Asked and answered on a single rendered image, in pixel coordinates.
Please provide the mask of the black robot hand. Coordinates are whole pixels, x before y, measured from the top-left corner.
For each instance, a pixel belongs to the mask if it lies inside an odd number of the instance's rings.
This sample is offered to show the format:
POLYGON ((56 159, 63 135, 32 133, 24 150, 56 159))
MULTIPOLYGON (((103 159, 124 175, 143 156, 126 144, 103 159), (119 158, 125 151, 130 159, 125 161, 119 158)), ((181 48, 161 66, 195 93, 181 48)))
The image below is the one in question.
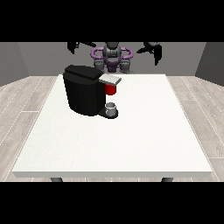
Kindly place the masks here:
MULTIPOLYGON (((67 50, 71 53, 74 54, 75 50, 80 46, 81 42, 68 42, 67 43, 67 50)), ((86 46, 91 46, 91 47, 96 47, 96 44, 93 42, 83 42, 83 45, 86 46)))
POLYGON ((144 42, 143 47, 136 52, 153 54, 155 65, 162 59, 162 46, 158 42, 144 42))

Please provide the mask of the black coffee machine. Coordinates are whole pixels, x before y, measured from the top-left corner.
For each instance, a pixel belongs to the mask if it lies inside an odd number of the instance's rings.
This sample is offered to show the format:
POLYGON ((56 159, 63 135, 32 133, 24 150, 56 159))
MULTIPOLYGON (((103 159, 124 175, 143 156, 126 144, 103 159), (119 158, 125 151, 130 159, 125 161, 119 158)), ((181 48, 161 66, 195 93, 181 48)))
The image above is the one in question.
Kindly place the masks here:
POLYGON ((99 82, 103 74, 103 71, 91 66, 70 65, 65 68, 63 80, 71 110, 83 116, 118 117, 117 109, 115 115, 106 115, 105 84, 99 82))

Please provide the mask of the pale grey machine lid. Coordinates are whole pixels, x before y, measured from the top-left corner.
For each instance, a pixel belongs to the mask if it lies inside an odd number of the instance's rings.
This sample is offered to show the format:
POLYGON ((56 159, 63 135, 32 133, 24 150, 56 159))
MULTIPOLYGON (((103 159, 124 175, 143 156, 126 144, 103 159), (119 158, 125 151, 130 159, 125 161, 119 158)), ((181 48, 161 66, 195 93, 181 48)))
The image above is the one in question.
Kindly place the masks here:
POLYGON ((122 79, 120 77, 116 77, 111 74, 104 73, 100 78, 99 82, 111 85, 111 86, 116 86, 122 79))

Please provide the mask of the red pod holder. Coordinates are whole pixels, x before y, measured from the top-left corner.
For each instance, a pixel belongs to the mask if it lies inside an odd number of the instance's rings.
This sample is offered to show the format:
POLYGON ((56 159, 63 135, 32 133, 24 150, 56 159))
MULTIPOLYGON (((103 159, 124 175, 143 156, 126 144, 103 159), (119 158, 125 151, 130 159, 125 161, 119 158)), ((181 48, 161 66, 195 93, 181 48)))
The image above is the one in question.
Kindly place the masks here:
POLYGON ((114 95, 116 93, 116 86, 105 84, 104 87, 106 95, 114 95))

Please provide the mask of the small grey cup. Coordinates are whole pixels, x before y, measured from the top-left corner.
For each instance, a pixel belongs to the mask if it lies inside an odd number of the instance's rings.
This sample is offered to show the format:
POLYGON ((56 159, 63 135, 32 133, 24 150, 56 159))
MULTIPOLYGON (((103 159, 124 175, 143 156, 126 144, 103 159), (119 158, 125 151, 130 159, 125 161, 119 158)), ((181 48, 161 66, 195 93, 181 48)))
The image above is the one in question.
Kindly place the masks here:
POLYGON ((105 109, 107 116, 114 116, 116 114, 116 105, 113 102, 108 102, 105 105, 105 109))

